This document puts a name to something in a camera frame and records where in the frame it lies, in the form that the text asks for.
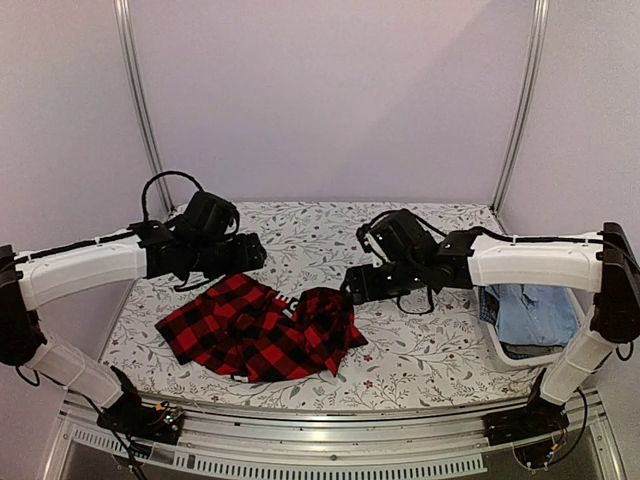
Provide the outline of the dark checked shirt in basket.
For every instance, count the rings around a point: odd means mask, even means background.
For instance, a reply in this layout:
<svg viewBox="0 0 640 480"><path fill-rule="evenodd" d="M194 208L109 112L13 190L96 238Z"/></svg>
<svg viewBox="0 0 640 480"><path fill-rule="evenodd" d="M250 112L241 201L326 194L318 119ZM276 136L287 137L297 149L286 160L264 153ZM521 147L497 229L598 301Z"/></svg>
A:
<svg viewBox="0 0 640 480"><path fill-rule="evenodd" d="M499 315L499 298L487 287L479 287L477 295L479 301L479 318L495 326Z"/></svg>

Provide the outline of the aluminium frame post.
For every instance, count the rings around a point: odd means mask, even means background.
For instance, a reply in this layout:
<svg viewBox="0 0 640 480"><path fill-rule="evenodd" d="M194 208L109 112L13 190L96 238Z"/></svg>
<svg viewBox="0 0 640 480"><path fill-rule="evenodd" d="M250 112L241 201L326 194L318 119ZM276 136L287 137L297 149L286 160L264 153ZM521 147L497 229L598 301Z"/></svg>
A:
<svg viewBox="0 0 640 480"><path fill-rule="evenodd" d="M153 175L160 174L164 171L164 168L144 92L130 2L127 0L114 0L113 6L125 73L147 162Z"/></svg>
<svg viewBox="0 0 640 480"><path fill-rule="evenodd" d="M519 151L524 138L528 116L533 104L536 83L544 52L549 4L550 2L548 0L536 0L534 2L524 77L516 105L513 125L507 142L503 164L491 202L491 210L496 216L500 215L500 212L506 203L509 187L515 172Z"/></svg>

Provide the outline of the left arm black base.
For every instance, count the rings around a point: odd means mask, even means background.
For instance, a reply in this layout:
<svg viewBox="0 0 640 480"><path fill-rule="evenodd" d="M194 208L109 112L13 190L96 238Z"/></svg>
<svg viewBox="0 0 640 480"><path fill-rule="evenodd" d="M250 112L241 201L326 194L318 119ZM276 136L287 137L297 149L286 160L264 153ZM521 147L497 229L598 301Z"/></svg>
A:
<svg viewBox="0 0 640 480"><path fill-rule="evenodd" d="M127 438L176 445L184 425L184 409L167 401L145 406L132 381L118 368L112 366L111 370L120 381L122 395L101 410L97 425Z"/></svg>

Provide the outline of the floral patterned table cloth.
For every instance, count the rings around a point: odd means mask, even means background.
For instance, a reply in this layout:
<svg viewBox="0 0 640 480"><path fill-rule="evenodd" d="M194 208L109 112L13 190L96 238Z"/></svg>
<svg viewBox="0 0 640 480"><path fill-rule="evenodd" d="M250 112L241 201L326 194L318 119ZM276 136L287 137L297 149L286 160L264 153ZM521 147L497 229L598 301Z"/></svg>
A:
<svg viewBox="0 0 640 480"><path fill-rule="evenodd" d="M296 297L338 287L346 269L368 262L356 230L384 203L245 202L241 227L258 234L268 257L261 283ZM473 292L444 290L428 313L424 291L400 302L359 306L355 323L367 345L351 350L339 372L276 383L242 383L204 367L181 365L157 332L159 320L192 299L172 277L133 287L101 354L146 394L240 407L308 411L381 411L456 407L525 397L535 367L498 370L478 320Z"/></svg>

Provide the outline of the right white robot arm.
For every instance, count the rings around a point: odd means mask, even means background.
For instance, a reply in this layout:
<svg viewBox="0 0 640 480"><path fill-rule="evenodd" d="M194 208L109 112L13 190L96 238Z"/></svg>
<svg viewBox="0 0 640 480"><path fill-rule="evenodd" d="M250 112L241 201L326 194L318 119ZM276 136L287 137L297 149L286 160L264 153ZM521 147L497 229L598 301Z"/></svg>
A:
<svg viewBox="0 0 640 480"><path fill-rule="evenodd" d="M517 427L527 436L552 424L555 406L564 405L617 346L639 336L639 266L616 223L574 236L506 236L472 227L440 242L428 233L414 243L383 233L364 248L385 255L378 263L347 269L341 287L356 305L399 299L420 288L429 297L448 288L498 286L592 294L591 319L540 374L531 403L518 412Z"/></svg>

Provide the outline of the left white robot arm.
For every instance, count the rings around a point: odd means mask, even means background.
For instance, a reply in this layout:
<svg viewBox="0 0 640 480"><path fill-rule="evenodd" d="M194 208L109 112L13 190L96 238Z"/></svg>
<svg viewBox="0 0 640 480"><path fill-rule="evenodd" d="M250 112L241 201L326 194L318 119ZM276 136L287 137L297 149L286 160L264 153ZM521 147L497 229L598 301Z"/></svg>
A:
<svg viewBox="0 0 640 480"><path fill-rule="evenodd" d="M215 280L263 267L266 252L255 233L180 236L157 221L130 225L44 251L1 249L1 362L25 367L55 380L108 410L128 434L148 426L148 412L131 389L56 332L41 326L39 311L63 300L111 285L170 275L185 281L192 274Z"/></svg>

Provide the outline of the light blue collared shirt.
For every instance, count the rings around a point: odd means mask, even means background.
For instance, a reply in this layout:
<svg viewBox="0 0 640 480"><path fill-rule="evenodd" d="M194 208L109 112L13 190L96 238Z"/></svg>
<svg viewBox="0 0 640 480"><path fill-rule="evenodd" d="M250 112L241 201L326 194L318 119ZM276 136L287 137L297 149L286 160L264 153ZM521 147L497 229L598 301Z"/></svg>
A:
<svg viewBox="0 0 640 480"><path fill-rule="evenodd" d="M487 288L500 301L494 328L501 343L564 347L579 330L580 320L565 288L526 284Z"/></svg>

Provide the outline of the right aluminium frame post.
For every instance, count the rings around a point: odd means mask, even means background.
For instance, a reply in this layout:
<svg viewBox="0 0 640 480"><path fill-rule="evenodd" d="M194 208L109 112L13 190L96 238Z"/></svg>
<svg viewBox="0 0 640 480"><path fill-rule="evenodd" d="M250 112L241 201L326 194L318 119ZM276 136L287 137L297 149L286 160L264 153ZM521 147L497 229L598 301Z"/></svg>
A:
<svg viewBox="0 0 640 480"><path fill-rule="evenodd" d="M513 125L507 142L503 164L491 202L491 210L496 216L500 215L500 212L506 203L509 187L515 172L519 151L524 138L528 116L533 104L536 83L544 52L549 4L550 2L548 0L536 0L534 2L524 77L516 105Z"/></svg>

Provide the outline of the left aluminium frame post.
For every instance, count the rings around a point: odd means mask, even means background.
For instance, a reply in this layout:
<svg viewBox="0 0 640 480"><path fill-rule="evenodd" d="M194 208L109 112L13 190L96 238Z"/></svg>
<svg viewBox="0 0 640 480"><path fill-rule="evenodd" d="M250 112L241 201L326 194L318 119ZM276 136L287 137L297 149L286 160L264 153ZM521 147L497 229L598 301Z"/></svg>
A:
<svg viewBox="0 0 640 480"><path fill-rule="evenodd" d="M164 168L144 92L130 2L127 0L114 0L113 6L125 73L147 162L153 175L160 174L164 171Z"/></svg>

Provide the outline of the red black plaid shirt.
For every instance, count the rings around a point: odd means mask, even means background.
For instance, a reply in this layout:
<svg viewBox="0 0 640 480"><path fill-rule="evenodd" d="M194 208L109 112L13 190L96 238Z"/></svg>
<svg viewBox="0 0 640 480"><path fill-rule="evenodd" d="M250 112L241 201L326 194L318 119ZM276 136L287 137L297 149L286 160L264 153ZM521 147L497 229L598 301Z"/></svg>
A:
<svg viewBox="0 0 640 480"><path fill-rule="evenodd" d="M368 343L346 293L314 287L287 297L246 274L221 279L155 328L179 364L246 383L337 375Z"/></svg>

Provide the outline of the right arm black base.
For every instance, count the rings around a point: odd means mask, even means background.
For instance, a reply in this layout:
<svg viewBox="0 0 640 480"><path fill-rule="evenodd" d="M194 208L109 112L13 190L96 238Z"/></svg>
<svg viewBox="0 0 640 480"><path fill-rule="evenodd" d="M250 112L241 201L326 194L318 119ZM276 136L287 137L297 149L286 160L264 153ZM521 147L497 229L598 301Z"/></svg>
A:
<svg viewBox="0 0 640 480"><path fill-rule="evenodd" d="M532 392L522 407L484 415L482 423L491 446L547 435L569 426L565 405L551 403L539 392Z"/></svg>

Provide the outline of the aluminium front rail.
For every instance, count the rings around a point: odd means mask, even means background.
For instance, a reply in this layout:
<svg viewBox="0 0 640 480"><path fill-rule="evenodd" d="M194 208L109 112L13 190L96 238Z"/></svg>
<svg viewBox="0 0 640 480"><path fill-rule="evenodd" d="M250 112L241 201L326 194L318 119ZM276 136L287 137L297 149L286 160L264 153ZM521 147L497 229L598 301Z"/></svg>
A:
<svg viewBox="0 0 640 480"><path fill-rule="evenodd" d="M174 445L146 443L130 460L120 440L98 427L84 399L60 409L45 479L627 479L607 412L595 389L567 406L569 429L548 466L521 464L543 437L489 440L484 419L519 400L472 406L381 411L240 407L181 400Z"/></svg>

